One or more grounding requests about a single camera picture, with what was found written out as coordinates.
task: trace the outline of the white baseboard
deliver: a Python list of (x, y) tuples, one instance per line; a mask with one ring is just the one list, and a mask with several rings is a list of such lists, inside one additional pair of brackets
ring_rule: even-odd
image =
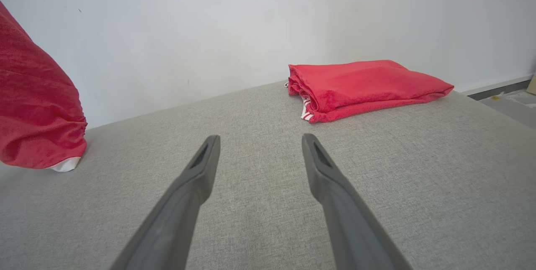
[(480, 93), (480, 92), (492, 90), (492, 89), (495, 89), (495, 88), (498, 88), (498, 87), (504, 87), (504, 86), (507, 86), (507, 85), (519, 83), (519, 82), (530, 81), (530, 79), (532, 79), (533, 75), (534, 74), (525, 75), (524, 77), (518, 77), (517, 79), (511, 79), (511, 80), (507, 80), (507, 81), (500, 82), (500, 83), (484, 84), (484, 85), (480, 85), (479, 87), (476, 87), (474, 89), (469, 89), (469, 90), (466, 90), (466, 91), (462, 91), (461, 93), (464, 94), (464, 95), (471, 95), (471, 94), (475, 94), (475, 93)]

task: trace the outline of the hanging red cloth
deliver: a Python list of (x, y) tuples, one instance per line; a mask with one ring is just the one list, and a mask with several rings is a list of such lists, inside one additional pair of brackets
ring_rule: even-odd
[(303, 100), (310, 123), (409, 104), (447, 95), (453, 85), (390, 61), (333, 65), (289, 65), (289, 94)]
[(71, 79), (0, 2), (0, 161), (72, 170), (86, 125)]

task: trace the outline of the gray floor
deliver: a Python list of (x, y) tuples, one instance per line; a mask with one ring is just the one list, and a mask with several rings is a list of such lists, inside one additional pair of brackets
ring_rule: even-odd
[(479, 102), (536, 129), (536, 95), (526, 92), (525, 89), (501, 93)]

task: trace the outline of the red fabric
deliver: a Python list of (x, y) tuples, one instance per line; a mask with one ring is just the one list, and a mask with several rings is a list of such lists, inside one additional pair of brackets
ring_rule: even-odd
[(80, 157), (86, 125), (71, 79), (0, 2), (0, 161), (42, 169)]
[(289, 65), (289, 94), (310, 97), (310, 123), (337, 119), (447, 95), (453, 85), (390, 60), (334, 65)]

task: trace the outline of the white wall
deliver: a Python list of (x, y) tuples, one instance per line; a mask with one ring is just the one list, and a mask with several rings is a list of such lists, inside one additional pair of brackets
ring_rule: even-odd
[(2, 1), (90, 127), (280, 81), (287, 64), (392, 59), (464, 91), (536, 62), (536, 0)]

